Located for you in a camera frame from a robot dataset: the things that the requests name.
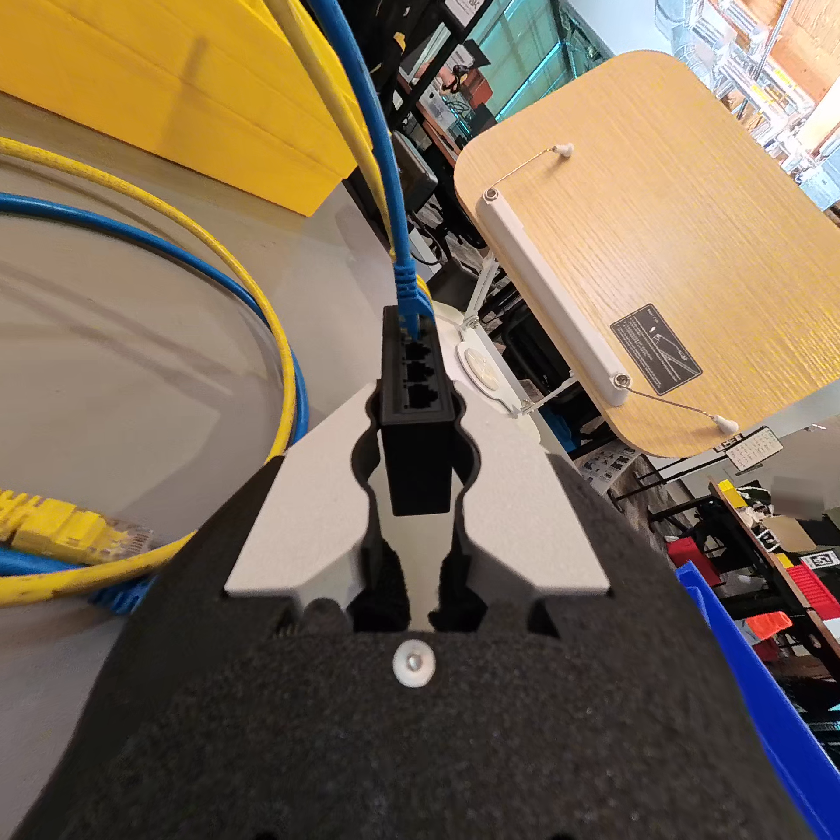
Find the blue plastic bin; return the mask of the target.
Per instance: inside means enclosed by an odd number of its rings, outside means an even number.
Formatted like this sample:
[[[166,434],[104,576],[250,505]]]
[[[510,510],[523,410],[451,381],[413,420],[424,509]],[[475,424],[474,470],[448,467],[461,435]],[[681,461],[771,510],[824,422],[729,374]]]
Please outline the blue plastic bin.
[[[675,575],[703,615],[784,788],[817,838],[839,838],[839,772],[692,562]]]

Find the black ethernet port hub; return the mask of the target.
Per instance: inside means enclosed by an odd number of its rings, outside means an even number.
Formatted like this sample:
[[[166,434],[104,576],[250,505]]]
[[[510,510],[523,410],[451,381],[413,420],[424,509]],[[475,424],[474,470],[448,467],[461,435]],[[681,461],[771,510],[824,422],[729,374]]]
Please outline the black ethernet port hub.
[[[396,517],[449,511],[455,419],[453,386],[434,322],[421,317],[414,338],[397,307],[385,307],[377,423]]]

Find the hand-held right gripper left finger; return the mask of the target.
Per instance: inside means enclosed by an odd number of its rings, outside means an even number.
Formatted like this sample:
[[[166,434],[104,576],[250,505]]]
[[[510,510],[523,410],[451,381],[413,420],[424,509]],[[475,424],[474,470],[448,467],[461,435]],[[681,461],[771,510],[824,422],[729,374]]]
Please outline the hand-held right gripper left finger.
[[[382,537],[370,477],[380,463],[376,383],[290,446],[224,585],[234,598],[317,600],[364,631],[401,632],[411,613],[399,559]]]

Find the yellow plastic bin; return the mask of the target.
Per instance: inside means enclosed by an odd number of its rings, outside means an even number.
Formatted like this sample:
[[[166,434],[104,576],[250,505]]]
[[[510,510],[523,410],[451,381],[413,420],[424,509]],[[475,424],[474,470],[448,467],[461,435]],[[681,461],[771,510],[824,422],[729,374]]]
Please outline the yellow plastic bin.
[[[2,1],[1,88],[309,217],[356,168],[263,2]]]

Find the red plastic bin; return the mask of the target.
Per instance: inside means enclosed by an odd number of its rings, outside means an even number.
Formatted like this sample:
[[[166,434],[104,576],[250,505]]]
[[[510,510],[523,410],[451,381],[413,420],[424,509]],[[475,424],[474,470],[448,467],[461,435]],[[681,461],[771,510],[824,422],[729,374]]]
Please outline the red plastic bin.
[[[667,541],[666,551],[671,563],[677,569],[687,563],[692,563],[710,587],[722,584],[722,579],[714,563],[699,549],[692,537]]]

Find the white printed paper sheet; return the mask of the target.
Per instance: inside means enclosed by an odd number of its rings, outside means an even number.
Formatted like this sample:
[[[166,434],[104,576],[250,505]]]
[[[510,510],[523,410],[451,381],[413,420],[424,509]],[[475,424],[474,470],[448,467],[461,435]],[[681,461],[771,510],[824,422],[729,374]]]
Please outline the white printed paper sheet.
[[[767,426],[761,426],[750,434],[739,436],[727,446],[723,454],[735,470],[742,474],[764,464],[784,448],[781,440]]]

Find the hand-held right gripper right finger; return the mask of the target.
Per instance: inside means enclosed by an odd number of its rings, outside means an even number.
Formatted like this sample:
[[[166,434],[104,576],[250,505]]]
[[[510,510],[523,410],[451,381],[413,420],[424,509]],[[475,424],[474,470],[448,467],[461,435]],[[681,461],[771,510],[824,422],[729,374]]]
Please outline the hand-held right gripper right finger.
[[[529,633],[556,633],[548,601],[601,597],[610,582],[561,481],[567,458],[550,453],[528,419],[504,414],[457,381],[450,551],[441,566],[441,633],[500,632],[507,613]]]

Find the orange plastic object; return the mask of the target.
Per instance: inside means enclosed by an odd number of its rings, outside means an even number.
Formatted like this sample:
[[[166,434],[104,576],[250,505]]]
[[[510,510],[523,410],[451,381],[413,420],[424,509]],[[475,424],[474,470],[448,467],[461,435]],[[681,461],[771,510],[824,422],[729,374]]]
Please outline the orange plastic object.
[[[791,617],[785,612],[766,612],[746,618],[745,627],[749,630],[756,641],[752,645],[759,644],[786,632],[793,626]]]

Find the wooden board tilting stand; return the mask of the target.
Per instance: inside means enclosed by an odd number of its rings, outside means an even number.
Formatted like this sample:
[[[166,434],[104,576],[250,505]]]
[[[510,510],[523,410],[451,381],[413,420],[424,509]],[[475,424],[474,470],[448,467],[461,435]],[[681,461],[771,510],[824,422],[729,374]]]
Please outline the wooden board tilting stand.
[[[838,228],[676,58],[638,50],[470,140],[459,204],[625,443],[701,455],[838,382]],[[613,406],[561,326],[567,297],[632,379],[653,308],[699,368]]]

